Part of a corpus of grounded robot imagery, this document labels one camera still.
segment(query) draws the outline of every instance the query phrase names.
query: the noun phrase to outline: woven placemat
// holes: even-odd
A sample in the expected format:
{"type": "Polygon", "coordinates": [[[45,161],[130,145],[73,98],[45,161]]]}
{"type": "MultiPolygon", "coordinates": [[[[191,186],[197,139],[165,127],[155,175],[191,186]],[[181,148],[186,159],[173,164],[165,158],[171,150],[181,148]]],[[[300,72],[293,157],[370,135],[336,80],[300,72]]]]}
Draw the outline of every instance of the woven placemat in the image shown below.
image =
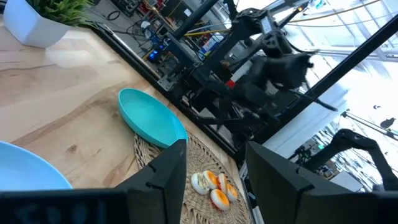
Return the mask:
{"type": "MultiPolygon", "coordinates": [[[[199,195],[192,188],[190,183],[191,175],[196,172],[210,170],[216,175],[224,173],[228,183],[235,189],[236,184],[227,173],[220,160],[194,135],[188,133],[187,146],[187,178],[185,184],[185,193],[180,223],[184,224],[247,224],[252,223],[248,214],[246,202],[241,193],[238,193],[238,201],[231,203],[226,212],[217,210],[210,200],[210,194],[199,195]]],[[[143,140],[137,134],[134,136],[134,151],[136,153],[139,168],[142,169],[153,158],[160,154],[158,147],[143,140]]]]}

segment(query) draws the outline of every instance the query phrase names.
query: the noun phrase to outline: white pot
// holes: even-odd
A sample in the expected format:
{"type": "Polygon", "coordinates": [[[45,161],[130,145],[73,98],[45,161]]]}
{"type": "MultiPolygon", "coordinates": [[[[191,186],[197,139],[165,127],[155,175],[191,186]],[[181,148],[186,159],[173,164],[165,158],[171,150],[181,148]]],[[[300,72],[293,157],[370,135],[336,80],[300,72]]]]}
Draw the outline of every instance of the white pot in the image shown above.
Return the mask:
{"type": "Polygon", "coordinates": [[[26,0],[8,0],[3,20],[16,39],[34,47],[50,47],[70,28],[40,16],[26,0]]]}

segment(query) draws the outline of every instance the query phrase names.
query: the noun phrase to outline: turquoise bowl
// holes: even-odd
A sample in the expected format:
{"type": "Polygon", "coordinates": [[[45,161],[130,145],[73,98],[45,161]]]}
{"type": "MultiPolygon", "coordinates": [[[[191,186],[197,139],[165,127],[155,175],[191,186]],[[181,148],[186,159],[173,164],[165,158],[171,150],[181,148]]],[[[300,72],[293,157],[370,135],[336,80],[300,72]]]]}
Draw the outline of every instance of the turquoise bowl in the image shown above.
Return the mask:
{"type": "Polygon", "coordinates": [[[178,118],[161,102],[133,88],[119,92],[119,110],[130,128],[150,143],[168,148],[179,139],[188,139],[178,118]]]}

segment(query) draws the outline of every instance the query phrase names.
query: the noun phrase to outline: green plant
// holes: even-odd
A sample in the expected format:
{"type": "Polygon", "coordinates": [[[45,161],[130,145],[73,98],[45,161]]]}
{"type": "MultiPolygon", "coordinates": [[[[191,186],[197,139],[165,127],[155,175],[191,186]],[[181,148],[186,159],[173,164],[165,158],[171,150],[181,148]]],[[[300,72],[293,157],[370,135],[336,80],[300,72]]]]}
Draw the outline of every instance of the green plant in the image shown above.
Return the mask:
{"type": "Polygon", "coordinates": [[[44,18],[68,26],[89,25],[85,9],[93,4],[92,0],[27,0],[44,18]]]}

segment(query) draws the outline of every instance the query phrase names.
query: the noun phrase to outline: halved boiled egg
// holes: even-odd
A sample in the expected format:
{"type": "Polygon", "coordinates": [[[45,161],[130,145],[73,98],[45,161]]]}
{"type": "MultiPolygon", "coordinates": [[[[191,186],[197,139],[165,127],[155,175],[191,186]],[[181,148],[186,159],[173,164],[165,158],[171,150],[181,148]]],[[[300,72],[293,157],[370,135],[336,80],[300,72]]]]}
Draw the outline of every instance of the halved boiled egg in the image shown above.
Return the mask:
{"type": "Polygon", "coordinates": [[[220,174],[220,175],[218,175],[218,177],[217,177],[217,187],[218,187],[224,194],[226,194],[227,191],[228,191],[226,184],[227,184],[227,183],[226,183],[225,174],[220,174]]]}
{"type": "Polygon", "coordinates": [[[230,202],[236,202],[238,199],[238,193],[236,192],[235,188],[232,187],[231,184],[227,184],[227,189],[228,189],[228,192],[227,192],[226,196],[228,197],[228,200],[230,202]]]}
{"type": "Polygon", "coordinates": [[[207,180],[207,184],[211,190],[217,188],[217,176],[212,171],[203,171],[203,175],[207,180]]]}
{"type": "Polygon", "coordinates": [[[227,211],[229,209],[229,201],[226,195],[218,190],[214,189],[210,193],[211,201],[221,211],[227,211]]]}
{"type": "Polygon", "coordinates": [[[205,195],[209,192],[207,180],[202,173],[194,173],[191,176],[191,184],[193,189],[200,195],[205,195]]]}

